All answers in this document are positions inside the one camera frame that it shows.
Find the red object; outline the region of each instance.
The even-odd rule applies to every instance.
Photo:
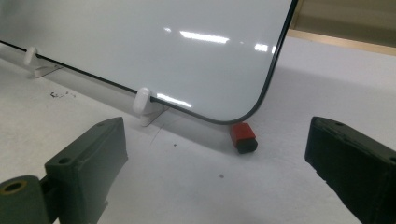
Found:
[[[232,125],[230,135],[233,139],[233,145],[236,148],[238,148],[238,145],[242,140],[256,139],[256,134],[251,130],[248,123],[237,123]]]

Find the black whiteboard edge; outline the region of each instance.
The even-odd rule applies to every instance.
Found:
[[[281,31],[281,33],[280,33],[280,37],[279,37],[279,39],[278,39],[278,41],[277,41],[277,44],[276,44],[276,51],[275,51],[275,53],[274,53],[273,60],[271,61],[271,65],[270,65],[270,69],[268,70],[267,78],[265,79],[264,86],[262,87],[262,92],[260,93],[260,96],[259,96],[259,98],[257,99],[256,104],[250,109],[249,112],[246,113],[246,115],[242,116],[242,117],[239,118],[239,119],[232,119],[232,120],[216,120],[216,119],[210,119],[210,118],[207,118],[207,117],[205,117],[205,116],[199,115],[199,114],[197,114],[197,113],[194,113],[194,112],[192,112],[192,111],[190,111],[190,110],[187,110],[187,109],[185,109],[185,108],[182,108],[182,107],[180,107],[180,106],[172,105],[172,104],[170,104],[170,103],[168,103],[168,102],[165,102],[165,101],[163,101],[163,100],[157,99],[157,98],[155,98],[155,97],[153,97],[153,96],[151,96],[150,100],[151,100],[152,102],[157,102],[157,103],[160,103],[160,104],[162,104],[162,105],[167,105],[167,106],[172,107],[172,108],[174,108],[174,109],[176,109],[176,110],[179,110],[179,111],[181,111],[181,112],[183,112],[183,113],[192,115],[192,116],[194,116],[194,117],[196,117],[196,118],[198,118],[198,119],[202,119],[202,120],[204,120],[204,121],[207,121],[207,122],[210,122],[210,123],[214,123],[214,124],[219,124],[219,125],[230,125],[230,124],[235,124],[235,123],[242,122],[242,121],[244,121],[244,120],[250,118],[250,117],[251,117],[254,113],[256,113],[256,111],[260,108],[260,106],[262,105],[262,101],[263,101],[263,99],[264,99],[266,93],[268,92],[268,89],[269,89],[269,86],[270,86],[270,83],[271,83],[271,79],[272,79],[272,76],[273,76],[274,71],[275,71],[275,68],[276,68],[276,62],[277,62],[278,56],[279,56],[279,54],[280,54],[280,51],[282,50],[282,45],[283,45],[283,42],[284,42],[284,40],[285,40],[285,38],[286,38],[286,34],[287,34],[288,30],[289,30],[289,26],[290,26],[290,23],[291,23],[291,19],[292,19],[292,17],[293,17],[294,10],[295,10],[295,8],[296,8],[296,6],[297,6],[298,1],[299,1],[299,0],[292,0],[292,2],[291,2],[288,15],[287,15],[287,17],[286,17],[286,20],[285,20],[285,23],[284,23],[284,25],[283,25],[282,31]],[[0,40],[0,43],[2,43],[2,44],[4,44],[4,45],[7,45],[7,46],[10,46],[10,47],[12,47],[12,48],[14,48],[14,49],[19,49],[19,50],[21,50],[21,51],[26,51],[26,49],[23,49],[23,48],[20,48],[20,47],[18,47],[18,46],[9,44],[9,43],[4,42],[4,41],[2,41],[2,40]],[[67,65],[67,64],[65,64],[65,63],[60,63],[60,62],[54,61],[54,60],[52,60],[52,59],[50,59],[50,58],[44,57],[44,56],[39,55],[39,54],[37,54],[37,58],[42,58],[42,59],[45,59],[45,60],[47,60],[47,61],[49,61],[49,62],[59,64],[59,65],[61,65],[61,66],[63,66],[63,67],[66,67],[66,68],[69,68],[69,69],[74,70],[74,71],[76,71],[76,72],[79,72],[79,73],[81,73],[81,74],[83,74],[83,75],[85,75],[85,76],[95,78],[95,79],[97,79],[97,80],[100,80],[100,81],[102,81],[102,82],[105,82],[105,83],[107,83],[107,84],[110,84],[110,85],[112,85],[112,86],[115,86],[115,87],[117,87],[117,88],[120,88],[120,89],[122,89],[122,90],[129,91],[129,92],[132,92],[132,93],[134,93],[134,94],[137,94],[137,91],[136,91],[136,90],[130,89],[130,88],[125,87],[125,86],[122,86],[121,84],[112,82],[112,81],[107,80],[107,79],[104,79],[104,78],[102,78],[102,77],[98,77],[98,76],[96,76],[96,75],[94,75],[94,74],[91,74],[91,73],[82,71],[82,70],[80,70],[80,69],[77,69],[77,68],[75,68],[75,67],[73,67],[73,66]]]

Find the white mount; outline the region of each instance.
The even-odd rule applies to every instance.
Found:
[[[46,74],[49,74],[55,70],[62,68],[61,66],[48,62],[44,59],[39,59],[37,56],[37,49],[34,47],[30,47],[26,50],[25,57],[23,59],[23,63],[25,65],[31,66],[35,69],[34,75],[35,77],[43,77]]]
[[[151,91],[148,88],[141,88],[134,99],[134,112],[140,115],[140,125],[149,126],[161,113],[169,107],[150,101]]]

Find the whiteboard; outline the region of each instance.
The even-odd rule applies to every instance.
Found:
[[[0,40],[215,123],[268,88],[295,0],[0,0]]]

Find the white plastic clip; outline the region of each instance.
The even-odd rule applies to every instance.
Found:
[[[141,88],[134,99],[134,112],[140,115],[140,125],[149,126],[168,106],[150,101],[151,91],[148,88]]]
[[[37,56],[35,56],[36,54],[37,54],[37,49],[34,47],[30,47],[28,50],[26,50],[26,54],[23,59],[23,63],[25,65],[31,66],[35,69],[34,71],[35,77],[43,77],[46,74],[49,74],[55,70],[62,68],[61,66],[55,63],[51,63],[46,60],[37,58]]]

